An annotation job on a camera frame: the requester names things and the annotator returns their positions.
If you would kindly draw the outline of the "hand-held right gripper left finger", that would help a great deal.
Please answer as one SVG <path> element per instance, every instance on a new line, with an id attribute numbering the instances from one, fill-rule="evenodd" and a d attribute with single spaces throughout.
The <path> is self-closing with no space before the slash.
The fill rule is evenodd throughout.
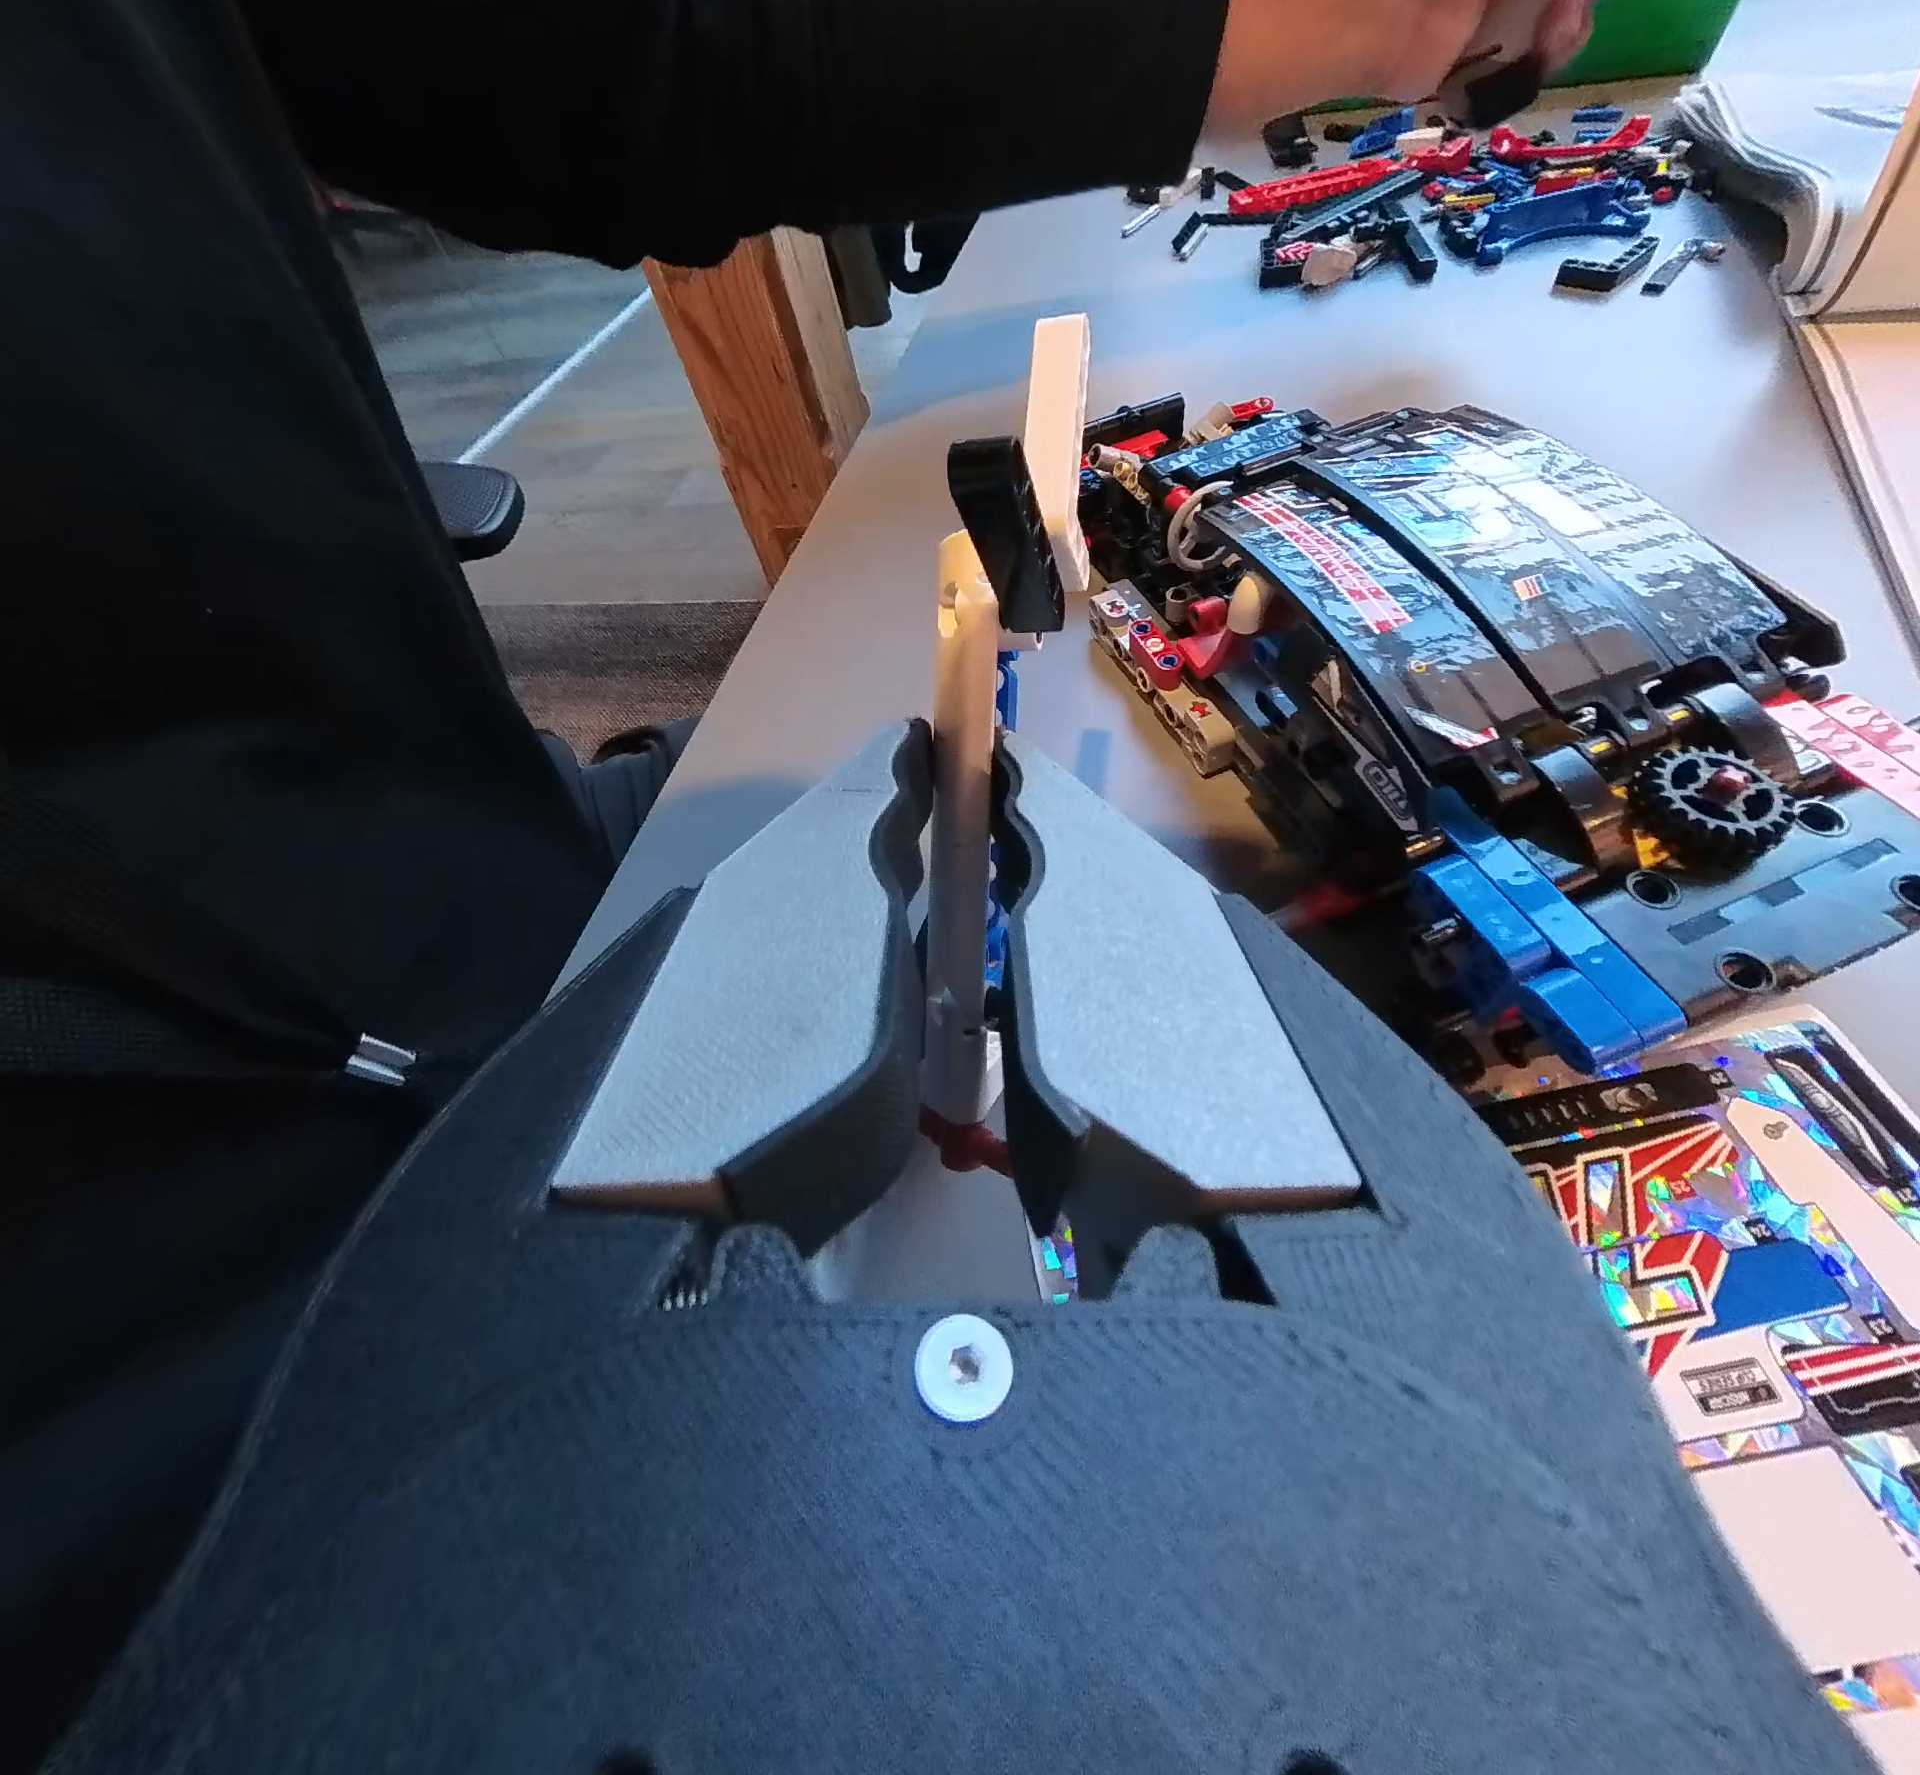
<path id="1" fill-rule="evenodd" d="M 776 1227 L 864 1219 L 914 1149 L 934 720 L 887 720 L 679 918 L 575 1130 L 564 1207 Z"/>

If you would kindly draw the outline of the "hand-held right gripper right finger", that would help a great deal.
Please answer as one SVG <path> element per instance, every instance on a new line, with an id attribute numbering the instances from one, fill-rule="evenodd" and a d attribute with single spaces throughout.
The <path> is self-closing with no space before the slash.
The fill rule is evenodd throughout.
<path id="1" fill-rule="evenodd" d="M 1256 974 L 1229 892 L 1036 743 L 998 743 L 1001 1142 L 1077 1292 L 1111 1297 L 1157 1227 L 1361 1207 L 1361 1171 Z"/>

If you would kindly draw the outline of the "blue and white brick assembly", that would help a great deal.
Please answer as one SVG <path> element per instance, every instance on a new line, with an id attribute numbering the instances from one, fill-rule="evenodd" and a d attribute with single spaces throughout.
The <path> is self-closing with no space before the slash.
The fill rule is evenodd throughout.
<path id="1" fill-rule="evenodd" d="M 1007 1177 L 986 1130 L 986 821 L 998 655 L 1063 630 L 1090 592 L 1077 517 L 1090 415 L 1090 315 L 1032 321 L 1024 429 L 944 456 L 958 536 L 941 543 L 934 881 L 923 881 L 923 1142 L 944 1171 Z"/>

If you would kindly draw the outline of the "building instruction booklet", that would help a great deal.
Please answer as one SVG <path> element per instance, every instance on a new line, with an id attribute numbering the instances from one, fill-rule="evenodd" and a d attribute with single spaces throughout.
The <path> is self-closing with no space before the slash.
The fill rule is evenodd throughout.
<path id="1" fill-rule="evenodd" d="M 1765 276 L 1865 536 L 1920 635 L 1920 80 L 1724 74 L 1677 93 L 1724 192 L 1784 226 Z"/>

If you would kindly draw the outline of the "toy brick race car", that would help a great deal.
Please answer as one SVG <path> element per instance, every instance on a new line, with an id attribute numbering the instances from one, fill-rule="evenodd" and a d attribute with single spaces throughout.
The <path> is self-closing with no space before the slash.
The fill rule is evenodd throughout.
<path id="1" fill-rule="evenodd" d="M 1079 429 L 1090 640 L 1461 1089 L 1626 1070 L 1920 923 L 1909 729 L 1838 630 L 1580 449 L 1222 404 Z"/>

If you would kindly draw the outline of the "pile of loose toy bricks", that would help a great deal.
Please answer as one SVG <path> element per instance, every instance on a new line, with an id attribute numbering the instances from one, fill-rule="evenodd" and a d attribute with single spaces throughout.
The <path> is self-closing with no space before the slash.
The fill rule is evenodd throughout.
<path id="1" fill-rule="evenodd" d="M 1327 297 L 1355 276 L 1433 284 L 1493 276 L 1512 253 L 1560 253 L 1560 297 L 1659 297 L 1715 241 L 1659 253 L 1665 212 L 1696 190 L 1696 153 L 1635 107 L 1573 107 L 1560 129 L 1467 129 L 1433 107 L 1271 112 L 1271 172 L 1192 169 L 1136 190 L 1119 241 L 1166 228 L 1166 258 L 1251 241 L 1264 297 Z"/>

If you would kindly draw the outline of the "wooden table leg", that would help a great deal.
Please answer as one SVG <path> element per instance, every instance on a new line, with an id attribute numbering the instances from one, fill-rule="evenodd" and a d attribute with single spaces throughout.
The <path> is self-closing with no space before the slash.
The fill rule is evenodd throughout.
<path id="1" fill-rule="evenodd" d="M 728 507 L 762 582 L 795 561 L 873 404 L 816 228 L 744 241 L 713 263 L 639 258 Z"/>

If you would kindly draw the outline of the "holographic sticker sheet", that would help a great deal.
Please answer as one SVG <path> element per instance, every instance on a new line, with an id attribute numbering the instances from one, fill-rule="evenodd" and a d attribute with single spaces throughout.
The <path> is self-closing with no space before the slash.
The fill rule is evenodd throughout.
<path id="1" fill-rule="evenodd" d="M 1878 1769 L 1920 1759 L 1920 1118 L 1819 1012 L 1470 1093 L 1724 1548 Z"/>

